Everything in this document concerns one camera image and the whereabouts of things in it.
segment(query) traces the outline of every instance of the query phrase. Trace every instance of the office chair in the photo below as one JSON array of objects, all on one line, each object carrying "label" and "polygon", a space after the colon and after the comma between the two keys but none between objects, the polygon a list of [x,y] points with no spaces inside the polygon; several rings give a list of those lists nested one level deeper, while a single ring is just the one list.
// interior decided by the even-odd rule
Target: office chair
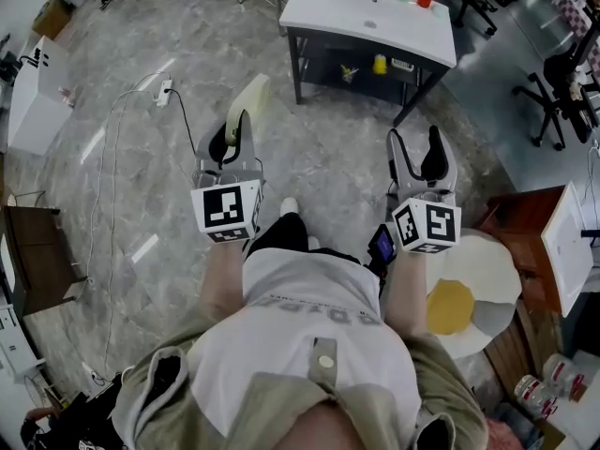
[{"label": "office chair", "polygon": [[544,134],[550,124],[550,120],[552,120],[561,140],[559,143],[554,144],[554,149],[557,151],[564,149],[563,130],[557,116],[558,112],[562,114],[562,118],[571,121],[581,143],[586,143],[590,139],[593,129],[600,125],[600,120],[598,120],[595,109],[588,97],[589,92],[600,92],[600,83],[593,74],[592,83],[581,85],[582,100],[571,99],[569,90],[570,82],[568,81],[568,77],[587,59],[588,53],[590,53],[600,33],[600,22],[587,9],[586,13],[592,19],[592,26],[579,45],[573,43],[571,48],[565,53],[553,55],[544,62],[544,78],[552,87],[552,95],[555,99],[550,97],[546,87],[535,73],[529,75],[528,78],[530,82],[537,83],[540,90],[539,95],[523,86],[513,88],[513,95],[523,93],[544,108],[545,115],[542,129],[537,137],[532,138],[532,143],[535,146],[542,144]]}]

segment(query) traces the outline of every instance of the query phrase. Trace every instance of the small display screen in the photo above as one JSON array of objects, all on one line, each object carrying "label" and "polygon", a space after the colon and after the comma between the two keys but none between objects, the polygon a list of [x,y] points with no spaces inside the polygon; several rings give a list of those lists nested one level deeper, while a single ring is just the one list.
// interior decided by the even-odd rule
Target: small display screen
[{"label": "small display screen", "polygon": [[382,253],[386,262],[389,262],[394,256],[394,243],[387,237],[386,232],[381,232],[377,237],[377,249]]}]

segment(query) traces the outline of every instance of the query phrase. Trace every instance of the gray tile floor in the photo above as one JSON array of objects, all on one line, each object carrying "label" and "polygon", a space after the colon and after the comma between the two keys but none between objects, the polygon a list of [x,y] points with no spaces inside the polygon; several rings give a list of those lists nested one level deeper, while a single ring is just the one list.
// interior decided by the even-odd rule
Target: gray tile floor
[{"label": "gray tile floor", "polygon": [[[72,118],[45,157],[12,150],[6,156],[7,186],[14,193],[45,189],[42,204],[62,210],[63,229],[82,273],[94,236],[91,281],[82,297],[25,318],[52,378],[68,394],[90,389],[82,361],[112,376],[165,336],[198,298],[208,249],[189,198],[194,157],[174,98],[157,109],[148,95],[132,96],[115,154],[117,107],[106,126],[101,193],[91,219],[103,140],[88,150],[118,95],[165,68],[183,97],[197,142],[255,74],[269,75],[274,98],[255,135],[266,177],[261,225],[273,222],[280,201],[293,195],[323,245],[363,260],[384,217],[383,195],[390,183],[384,139],[398,111],[378,100],[321,88],[306,88],[307,103],[296,106],[287,40],[278,35],[273,9],[260,0],[243,6],[236,0],[115,0],[104,12],[96,6],[90,2],[80,8],[58,39],[79,85]],[[148,90],[156,94],[161,80]],[[417,162],[430,124],[446,131],[455,148],[458,201],[469,225],[487,197],[511,185],[491,147],[441,85],[400,128]],[[152,235],[157,243],[135,262],[135,252]],[[479,364],[463,364],[481,373]]]}]

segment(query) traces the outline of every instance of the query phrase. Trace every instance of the white cube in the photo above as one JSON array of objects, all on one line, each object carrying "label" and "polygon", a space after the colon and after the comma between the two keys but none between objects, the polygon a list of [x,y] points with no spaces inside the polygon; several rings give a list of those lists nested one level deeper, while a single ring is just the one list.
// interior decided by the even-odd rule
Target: white cube
[{"label": "white cube", "polygon": [[394,212],[404,251],[438,253],[460,242],[460,208],[445,203],[408,199]]},{"label": "white cube", "polygon": [[201,233],[215,243],[254,238],[263,200],[260,180],[191,190]]}]

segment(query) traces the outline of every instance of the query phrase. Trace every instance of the storage box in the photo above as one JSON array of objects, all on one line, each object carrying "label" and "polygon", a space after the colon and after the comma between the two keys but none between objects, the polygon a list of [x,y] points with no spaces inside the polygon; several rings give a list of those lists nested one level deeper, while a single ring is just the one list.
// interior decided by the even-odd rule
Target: storage box
[{"label": "storage box", "polygon": [[70,10],[64,0],[48,0],[34,20],[31,29],[40,37],[54,40],[70,20]]}]

